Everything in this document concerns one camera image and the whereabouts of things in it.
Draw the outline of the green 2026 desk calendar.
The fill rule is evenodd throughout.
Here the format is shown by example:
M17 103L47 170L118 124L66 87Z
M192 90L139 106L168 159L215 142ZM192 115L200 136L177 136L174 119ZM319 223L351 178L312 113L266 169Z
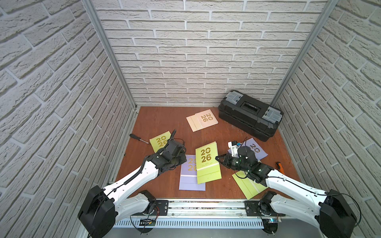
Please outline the green 2026 desk calendar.
M222 179L217 143L212 142L195 150L197 183L206 183Z

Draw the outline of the purple 2026 desk calendar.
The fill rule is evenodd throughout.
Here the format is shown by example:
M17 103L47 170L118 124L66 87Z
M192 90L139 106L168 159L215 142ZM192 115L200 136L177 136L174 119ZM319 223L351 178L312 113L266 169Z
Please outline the purple 2026 desk calendar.
M186 155L186 159L181 165L179 190L205 191L205 183L197 183L196 156Z

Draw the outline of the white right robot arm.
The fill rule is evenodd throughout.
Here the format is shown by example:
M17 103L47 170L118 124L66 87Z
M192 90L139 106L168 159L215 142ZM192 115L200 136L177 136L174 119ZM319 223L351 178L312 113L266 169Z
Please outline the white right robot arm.
M263 216L291 216L319 228L327 238L349 238L361 221L345 200L345 193L303 184L259 162L254 155L225 154L215 159L224 167L243 171L246 178L270 188L258 203L258 212Z

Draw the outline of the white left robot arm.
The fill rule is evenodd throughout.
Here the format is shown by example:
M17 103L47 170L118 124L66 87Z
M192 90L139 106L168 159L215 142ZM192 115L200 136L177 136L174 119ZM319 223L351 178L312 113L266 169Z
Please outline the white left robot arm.
M90 238L104 237L115 223L137 213L149 215L156 198L147 190L131 196L144 184L186 162L184 142L175 140L175 132L163 148L146 156L142 165L119 181L104 188L91 188L78 213L78 219Z

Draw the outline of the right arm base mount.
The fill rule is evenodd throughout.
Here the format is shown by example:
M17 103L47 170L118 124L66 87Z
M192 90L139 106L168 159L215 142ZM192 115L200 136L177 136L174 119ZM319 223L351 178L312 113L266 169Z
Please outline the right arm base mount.
M285 214L276 213L271 207L271 199L277 195L274 191L268 191L260 200L246 200L244 205L248 217L260 217L263 223L263 231L268 235L275 235L278 223Z

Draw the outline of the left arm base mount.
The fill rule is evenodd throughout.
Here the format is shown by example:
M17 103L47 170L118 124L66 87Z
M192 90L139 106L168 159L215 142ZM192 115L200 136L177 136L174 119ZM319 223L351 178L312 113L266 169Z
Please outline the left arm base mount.
M147 218L140 220L140 226L155 226L159 216L166 216L168 214L169 201L160 199L157 200L147 190L144 190L141 193L148 198L149 204L146 210L143 211L143 215L147 215Z

